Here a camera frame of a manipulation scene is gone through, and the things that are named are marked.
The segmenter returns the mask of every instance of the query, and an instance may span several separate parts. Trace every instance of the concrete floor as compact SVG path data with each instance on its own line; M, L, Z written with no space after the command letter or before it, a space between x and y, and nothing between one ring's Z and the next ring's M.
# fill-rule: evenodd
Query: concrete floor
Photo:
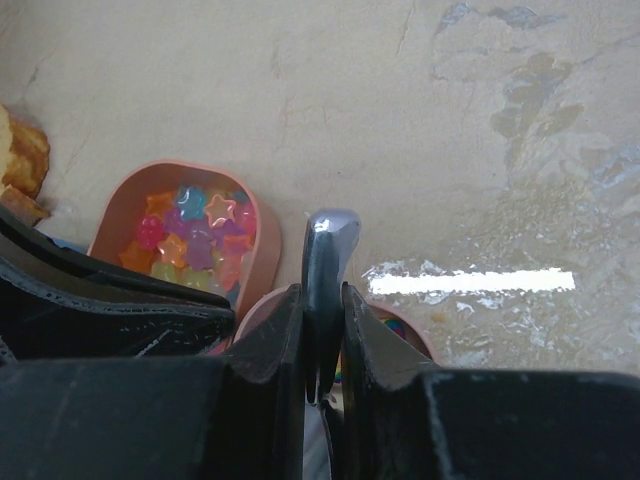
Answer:
M131 170L231 170L280 216L358 211L349 280L572 272L395 294L444 363L640 373L637 0L0 0L0 101L52 143L47 233L88 244Z

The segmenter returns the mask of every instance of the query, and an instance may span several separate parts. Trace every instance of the orange star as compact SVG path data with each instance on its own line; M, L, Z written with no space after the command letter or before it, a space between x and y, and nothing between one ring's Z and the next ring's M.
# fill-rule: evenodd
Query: orange star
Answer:
M225 200L219 194L215 194L211 201L204 207L204 213L209 217L211 227L222 226L227 220L233 220L233 209L236 208L234 200Z
M144 250L140 244L134 240L118 255L122 266L127 270L148 274L153 262L153 252Z
M223 253L244 255L253 249L249 235L227 235L224 237Z
M164 241L160 242L158 250L162 254L163 262L170 263L178 268L186 265L182 257L187 253L187 244L180 240L180 237L175 233L170 233Z
M164 212L173 207L173 197L175 192L158 193L156 195L147 195L147 215L155 215L163 218Z

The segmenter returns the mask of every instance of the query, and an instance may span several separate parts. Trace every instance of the pink bowl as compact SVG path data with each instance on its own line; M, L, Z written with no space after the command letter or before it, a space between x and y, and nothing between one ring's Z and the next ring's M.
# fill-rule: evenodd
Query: pink bowl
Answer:
M111 195L89 247L89 255L120 265L118 254L133 238L136 225L145 212L147 195L194 184L230 191L243 190L255 207L257 232L253 255L235 305L240 322L251 306L271 290L280 261L282 238L273 210L232 173L177 160L161 160L139 168L125 178Z
M249 332L264 322L276 308L288 288L289 287L278 288L262 297L262 299L247 312L244 320L240 323L236 335L233 338L233 343L248 335ZM400 320L405 326L407 343L435 363L440 363L440 358L436 354L431 340L429 340L429 338L420 331L420 328L417 327L412 320L407 318L404 313L384 303L369 301L367 304L381 319L395 318Z

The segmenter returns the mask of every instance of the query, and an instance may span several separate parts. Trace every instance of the star-shaped bead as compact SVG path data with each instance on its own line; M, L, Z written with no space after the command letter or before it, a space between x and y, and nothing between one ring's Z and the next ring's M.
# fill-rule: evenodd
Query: star-shaped bead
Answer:
M204 212L209 217L209 225L217 227L223 225L227 220L233 220L233 209L236 206L235 200L225 200L220 195L213 196Z
M162 254L164 263L170 263L178 268L185 266L183 257L187 253L187 244L180 240L180 237L175 233L170 233L164 241L160 242L158 250Z
M243 205L238 205L233 214L235 216L236 225L249 235L256 233L256 230L258 229L258 220L256 219L256 210L253 207L253 203L248 202Z
M180 238L188 238L189 224L182 220L178 207L173 207L164 214L164 231L175 233Z
M209 273L206 271L194 272L191 268L185 268L182 272L180 283L185 287L208 292Z
M149 273L151 262L153 261L153 252L144 250L140 244L134 240L127 248L118 255L122 266L127 270L133 270L138 273Z
M236 282L233 284L233 287L231 287L231 290L227 292L227 300L229 300L231 307L235 307L238 301L238 295L240 295L240 283Z
M222 248L224 238L233 235L245 235L245 231L238 227L233 220L227 220L222 226L214 228L212 231L213 244L217 248Z
M178 283L178 270L170 263L155 262L151 265L151 276L165 282Z
M227 235L224 237L223 255L244 255L253 249L249 235Z
M249 195L247 195L244 190L236 190L231 195L231 198L233 198L238 205L242 205L249 201Z
M145 250L155 250L164 238L162 220L155 215L145 215L136 229L136 240Z
M175 192L158 193L155 195L147 195L147 215L155 215L163 218L164 213L173 206L173 197Z
M190 240L189 243L187 243L187 254L184 256L184 259L195 272L213 267L211 242L206 240Z
M218 264L218 280L226 292L233 288L234 283L242 277L242 257L240 255L225 255Z
M224 291L224 288L222 288L222 285L220 285L218 276L215 274L211 275L211 278L209 279L209 291L216 295L220 295L221 297L224 297L227 294L227 292Z
M183 186L180 187L174 203L180 209L180 218L186 221L204 216L203 209L207 203L207 197L198 187Z
M207 240L208 242L211 242L211 240L213 240L215 238L215 236L213 234L213 230L209 226L209 220L207 220L206 218L199 218L197 220L190 220L187 223L187 225L189 227L189 233L187 235L187 238L189 239L189 241L191 241L191 240L198 240L198 241Z

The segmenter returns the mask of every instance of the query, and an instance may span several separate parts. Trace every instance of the food item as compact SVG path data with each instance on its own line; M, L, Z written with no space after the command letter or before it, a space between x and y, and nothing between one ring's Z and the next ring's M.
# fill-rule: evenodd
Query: food item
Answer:
M49 217L49 212L38 205L35 200L27 197L11 185L2 187L0 204L30 227L33 227L43 218Z
M213 268L214 260L211 256L211 240L190 240L187 243L185 261L191 265L194 272Z
M0 180L35 199L49 171L49 142L0 105Z

